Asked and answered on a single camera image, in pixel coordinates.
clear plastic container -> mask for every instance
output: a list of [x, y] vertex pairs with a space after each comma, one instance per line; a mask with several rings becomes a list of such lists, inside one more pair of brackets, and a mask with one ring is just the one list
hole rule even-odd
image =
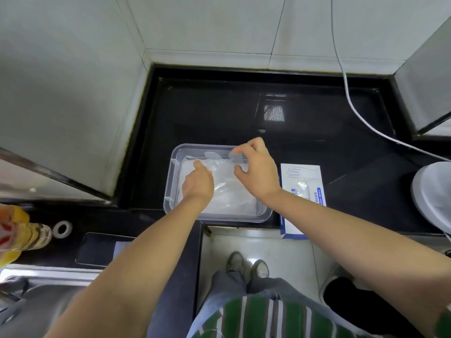
[[[221, 146], [221, 145], [198, 145], [198, 144], [182, 144], [174, 148], [171, 155], [171, 162], [169, 163], [168, 177], [166, 180], [165, 198], [163, 201], [163, 209], [169, 213], [175, 208], [177, 200], [177, 192], [179, 185], [180, 166], [182, 160], [187, 157], [195, 157], [200, 160], [206, 159], [205, 152], [218, 153], [222, 158], [228, 159], [229, 153], [236, 146]], [[251, 222], [261, 223], [266, 221], [272, 214], [272, 210], [257, 200], [255, 215], [223, 215], [223, 214], [208, 214], [201, 213], [199, 220], [205, 221], [234, 221], [234, 222]]]

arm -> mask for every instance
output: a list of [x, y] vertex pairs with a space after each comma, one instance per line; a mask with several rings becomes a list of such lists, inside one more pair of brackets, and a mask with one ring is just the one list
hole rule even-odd
[[183, 200], [74, 299], [46, 338], [145, 337], [191, 228], [213, 197], [211, 172], [200, 161], [194, 166], [183, 184]]
[[427, 337], [451, 301], [451, 260], [398, 233], [284, 191], [261, 138], [237, 147], [249, 170], [235, 175], [256, 198], [287, 218], [348, 272]]

jeans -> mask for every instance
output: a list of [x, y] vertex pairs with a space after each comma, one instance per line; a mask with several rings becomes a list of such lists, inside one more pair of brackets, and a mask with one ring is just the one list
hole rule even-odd
[[226, 303], [247, 296], [248, 294], [259, 295], [272, 300], [295, 301], [301, 303], [356, 334], [367, 334], [366, 331], [357, 328], [350, 322], [341, 318], [329, 307], [325, 307], [299, 293], [282, 278], [253, 278], [249, 284], [246, 285], [243, 276], [237, 271], [217, 271], [211, 278], [210, 292], [206, 296], [197, 317], [194, 319], [187, 338], [191, 338], [207, 319]]

right hand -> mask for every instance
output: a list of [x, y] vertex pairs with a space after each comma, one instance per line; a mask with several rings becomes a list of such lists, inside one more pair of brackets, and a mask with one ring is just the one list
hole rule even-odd
[[248, 171], [244, 172], [240, 165], [235, 165], [234, 173], [255, 198], [266, 204], [272, 196], [276, 196], [281, 191], [276, 163], [269, 155], [261, 137], [235, 147], [232, 153], [246, 155]]

stainless steel sink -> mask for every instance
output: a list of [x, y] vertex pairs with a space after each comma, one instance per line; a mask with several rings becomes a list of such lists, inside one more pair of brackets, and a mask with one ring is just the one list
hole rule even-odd
[[0, 272], [0, 285], [26, 278], [27, 288], [10, 295], [20, 302], [10, 304], [14, 314], [0, 323], [0, 337], [43, 337], [73, 297], [98, 276], [101, 270], [9, 265]]

